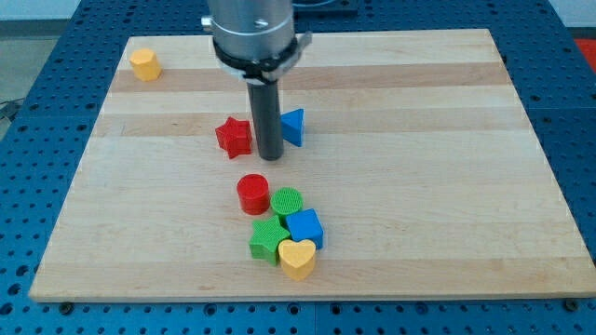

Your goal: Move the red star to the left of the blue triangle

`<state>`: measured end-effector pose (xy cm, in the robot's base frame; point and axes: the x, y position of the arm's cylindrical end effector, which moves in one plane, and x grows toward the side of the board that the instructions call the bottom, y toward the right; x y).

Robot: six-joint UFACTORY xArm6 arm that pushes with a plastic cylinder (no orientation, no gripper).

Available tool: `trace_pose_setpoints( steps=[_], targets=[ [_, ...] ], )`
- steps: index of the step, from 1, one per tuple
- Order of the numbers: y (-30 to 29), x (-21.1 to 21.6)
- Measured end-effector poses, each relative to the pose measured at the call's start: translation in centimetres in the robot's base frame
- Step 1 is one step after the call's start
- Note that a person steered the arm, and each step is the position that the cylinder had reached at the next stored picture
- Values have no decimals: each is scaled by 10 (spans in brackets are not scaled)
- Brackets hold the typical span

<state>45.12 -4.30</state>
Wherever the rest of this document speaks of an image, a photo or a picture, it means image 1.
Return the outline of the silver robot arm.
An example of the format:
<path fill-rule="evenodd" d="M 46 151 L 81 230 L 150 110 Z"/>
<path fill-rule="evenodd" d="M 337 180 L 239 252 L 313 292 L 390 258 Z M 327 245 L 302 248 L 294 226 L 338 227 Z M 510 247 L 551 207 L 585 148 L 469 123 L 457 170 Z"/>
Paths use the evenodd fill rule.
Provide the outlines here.
<path fill-rule="evenodd" d="M 271 85 L 289 72 L 312 43 L 294 31 L 291 0 L 209 0 L 201 18 L 220 66 L 252 85 Z"/>

